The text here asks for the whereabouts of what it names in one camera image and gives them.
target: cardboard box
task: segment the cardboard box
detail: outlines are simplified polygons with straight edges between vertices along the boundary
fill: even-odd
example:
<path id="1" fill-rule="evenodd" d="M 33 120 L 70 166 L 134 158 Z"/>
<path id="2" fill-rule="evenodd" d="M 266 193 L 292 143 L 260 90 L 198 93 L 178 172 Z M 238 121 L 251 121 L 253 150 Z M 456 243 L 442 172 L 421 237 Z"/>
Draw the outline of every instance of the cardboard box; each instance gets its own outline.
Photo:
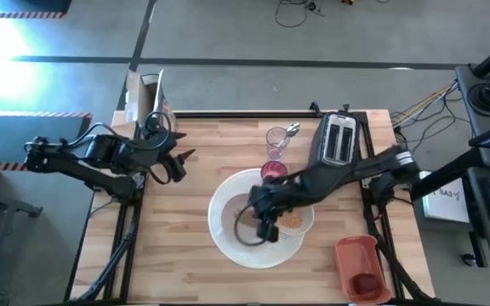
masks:
<path id="1" fill-rule="evenodd" d="M 126 122 L 139 121 L 145 123 L 146 116 L 152 111 L 165 113 L 169 118 L 169 124 L 173 131 L 177 129 L 175 114 L 171 111 L 169 102 L 163 94 L 162 75 L 147 74 L 141 76 L 137 72 L 128 71 L 126 78 L 126 105 L 124 111 Z M 167 118 L 164 115 L 155 115 L 162 125 L 168 128 Z"/>

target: orange container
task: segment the orange container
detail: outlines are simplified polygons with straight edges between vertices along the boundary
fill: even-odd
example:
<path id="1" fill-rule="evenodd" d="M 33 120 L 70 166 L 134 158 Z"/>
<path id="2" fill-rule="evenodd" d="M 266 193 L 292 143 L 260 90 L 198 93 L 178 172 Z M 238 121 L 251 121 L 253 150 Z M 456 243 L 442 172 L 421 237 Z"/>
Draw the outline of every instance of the orange container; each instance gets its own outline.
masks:
<path id="1" fill-rule="evenodd" d="M 341 291 L 358 305 L 386 303 L 392 296 L 379 266 L 376 244 L 370 235 L 344 238 L 336 243 Z"/>

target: red object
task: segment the red object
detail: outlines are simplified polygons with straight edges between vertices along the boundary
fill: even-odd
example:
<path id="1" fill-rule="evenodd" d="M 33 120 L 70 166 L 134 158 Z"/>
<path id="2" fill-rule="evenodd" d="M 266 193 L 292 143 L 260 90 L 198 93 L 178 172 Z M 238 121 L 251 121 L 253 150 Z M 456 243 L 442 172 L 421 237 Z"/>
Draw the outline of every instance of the red object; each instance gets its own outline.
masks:
<path id="1" fill-rule="evenodd" d="M 375 252 L 376 244 L 370 235 L 344 238 L 336 244 L 341 291 L 358 305 L 382 304 L 391 297 Z"/>
<path id="2" fill-rule="evenodd" d="M 271 176 L 272 178 L 279 178 L 287 174 L 287 168 L 279 161 L 268 161 L 264 164 L 264 166 L 262 166 L 262 169 L 260 170 L 260 176 L 262 178 L 265 178 L 267 176 Z"/>

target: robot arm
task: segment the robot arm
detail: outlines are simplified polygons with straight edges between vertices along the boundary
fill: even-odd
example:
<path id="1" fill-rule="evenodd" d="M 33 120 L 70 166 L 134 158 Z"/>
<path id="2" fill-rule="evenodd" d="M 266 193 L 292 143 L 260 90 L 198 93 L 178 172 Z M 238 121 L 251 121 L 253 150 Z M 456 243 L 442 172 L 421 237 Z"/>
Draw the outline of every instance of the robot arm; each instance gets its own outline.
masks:
<path id="1" fill-rule="evenodd" d="M 111 134 L 88 135 L 98 126 Z M 177 145 L 177 139 L 185 134 L 172 133 L 171 127 L 166 129 L 152 113 L 147 116 L 141 134 L 139 139 L 129 139 L 103 123 L 95 123 L 72 142 L 61 139 L 59 144 L 50 144 L 47 139 L 35 138 L 25 145 L 26 166 L 36 173 L 63 173 L 83 181 L 91 189 L 102 188 L 119 201 L 130 201 L 138 186 L 132 175 L 148 171 L 159 184 L 171 180 L 179 182 L 186 175 L 185 160 L 194 152 L 189 150 L 171 156 L 169 153 Z M 88 145 L 85 154 L 79 157 L 76 152 L 84 150 L 85 145 Z M 151 170 L 158 163 L 168 174 L 166 181 L 160 180 Z M 99 169 L 109 169 L 122 176 L 103 174 Z"/>
<path id="2" fill-rule="evenodd" d="M 248 207 L 254 209 L 258 219 L 256 234 L 262 242 L 276 242 L 279 236 L 276 221 L 284 212 L 318 203 L 344 184 L 388 172 L 394 178 L 394 186 L 413 179 L 419 168 L 411 153 L 393 146 L 374 157 L 344 166 L 317 163 L 287 177 L 267 177 L 261 186 L 253 186 L 249 192 Z M 236 236 L 241 243 L 250 245 L 237 232 Z"/>

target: butcher block tabletop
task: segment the butcher block tabletop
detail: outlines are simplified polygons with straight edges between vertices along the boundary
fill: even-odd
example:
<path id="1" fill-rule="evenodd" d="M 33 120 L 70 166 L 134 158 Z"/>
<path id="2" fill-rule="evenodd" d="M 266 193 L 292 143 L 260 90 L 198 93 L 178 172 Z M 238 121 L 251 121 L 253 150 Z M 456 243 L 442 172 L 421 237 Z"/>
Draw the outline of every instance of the butcher block tabletop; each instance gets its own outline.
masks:
<path id="1" fill-rule="evenodd" d="M 396 142 L 389 112 L 365 111 L 374 151 L 379 153 Z M 188 136 L 178 140 L 171 154 L 196 152 L 186 160 L 187 175 L 181 182 L 147 182 L 128 303 L 348 303 L 340 289 L 334 247 L 341 238 L 368 234 L 358 183 L 347 184 L 314 206 L 315 223 L 302 247 L 274 268 L 243 268 L 228 259 L 209 234 L 208 206 L 213 193 L 232 174 L 262 167 L 267 162 L 266 131 L 293 122 L 299 122 L 301 129 L 281 160 L 290 173 L 305 167 L 319 119 L 178 119 L 177 131 Z M 124 123 L 121 111 L 115 113 L 113 127 L 129 137 L 134 133 L 134 124 Z M 408 199 L 407 193 L 397 195 Z M 108 200 L 104 192 L 96 193 L 92 209 Z M 412 206 L 395 201 L 387 210 L 398 259 L 433 297 Z M 72 298 L 86 292 L 107 264 L 117 215 L 118 204 L 111 204 L 88 221 Z M 123 262 L 117 270 L 115 294 L 120 289 Z M 384 258 L 382 264 L 392 289 Z"/>

